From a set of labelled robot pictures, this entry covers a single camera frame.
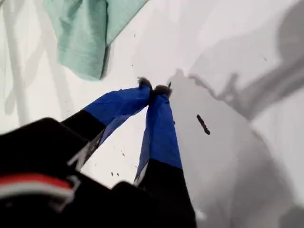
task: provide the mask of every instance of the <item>mint green cloth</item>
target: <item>mint green cloth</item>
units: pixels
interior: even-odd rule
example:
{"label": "mint green cloth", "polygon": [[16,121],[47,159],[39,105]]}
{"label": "mint green cloth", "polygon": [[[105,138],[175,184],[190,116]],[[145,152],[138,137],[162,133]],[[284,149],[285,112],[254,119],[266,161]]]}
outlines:
{"label": "mint green cloth", "polygon": [[101,77],[105,49],[147,0],[44,0],[58,62],[81,78]]}

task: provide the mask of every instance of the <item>white stripe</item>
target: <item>white stripe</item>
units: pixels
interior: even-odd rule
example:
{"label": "white stripe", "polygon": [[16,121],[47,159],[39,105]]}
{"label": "white stripe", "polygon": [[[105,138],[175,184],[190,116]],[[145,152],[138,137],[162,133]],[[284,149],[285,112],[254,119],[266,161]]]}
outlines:
{"label": "white stripe", "polygon": [[38,181],[0,185],[0,199],[23,194],[43,194],[69,198],[73,196],[73,193],[73,190]]}

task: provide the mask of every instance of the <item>white floor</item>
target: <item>white floor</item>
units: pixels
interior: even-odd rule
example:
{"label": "white floor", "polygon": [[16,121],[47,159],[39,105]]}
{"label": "white floor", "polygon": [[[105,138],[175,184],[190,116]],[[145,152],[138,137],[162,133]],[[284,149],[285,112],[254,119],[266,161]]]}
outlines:
{"label": "white floor", "polygon": [[[304,1],[151,0],[111,45],[98,82],[57,63],[41,3],[5,0],[0,9],[1,133],[45,116],[61,121],[106,92],[135,87],[138,76],[154,86],[171,81],[199,226],[303,224]],[[109,187],[132,182],[145,112],[109,137],[83,172]]]}

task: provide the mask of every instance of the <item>black speck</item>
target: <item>black speck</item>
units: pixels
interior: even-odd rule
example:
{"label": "black speck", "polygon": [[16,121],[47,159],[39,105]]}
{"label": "black speck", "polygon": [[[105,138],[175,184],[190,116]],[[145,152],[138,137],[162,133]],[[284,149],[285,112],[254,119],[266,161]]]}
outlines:
{"label": "black speck", "polygon": [[196,118],[198,119],[200,125],[203,127],[205,133],[206,133],[207,135],[209,135],[209,134],[210,134],[210,131],[208,130],[208,128],[207,128],[207,126],[205,125],[205,123],[204,123],[203,119],[201,118],[201,116],[200,116],[200,115],[197,115]]}

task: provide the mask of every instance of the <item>black object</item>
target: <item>black object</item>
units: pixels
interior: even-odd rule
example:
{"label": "black object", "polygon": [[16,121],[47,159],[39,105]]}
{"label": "black object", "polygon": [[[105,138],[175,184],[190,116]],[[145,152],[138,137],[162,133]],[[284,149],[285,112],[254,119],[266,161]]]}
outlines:
{"label": "black object", "polygon": [[209,134],[210,134],[210,131],[208,130],[208,128],[207,128],[207,126],[205,125],[205,122],[203,121],[203,119],[201,118],[201,116],[200,116],[200,115],[197,115],[196,118],[198,119],[200,125],[203,127],[205,133],[206,133],[207,135],[209,135]]}
{"label": "black object", "polygon": [[104,128],[82,110],[62,123],[45,118],[1,135],[0,177],[42,173],[61,180],[73,176],[80,183],[73,200],[60,211],[50,206],[54,199],[39,194],[0,198],[2,222],[41,225],[43,220],[44,227],[62,221],[105,227],[195,227],[181,169],[150,159],[138,187],[120,182],[111,190],[75,170],[98,147]]}

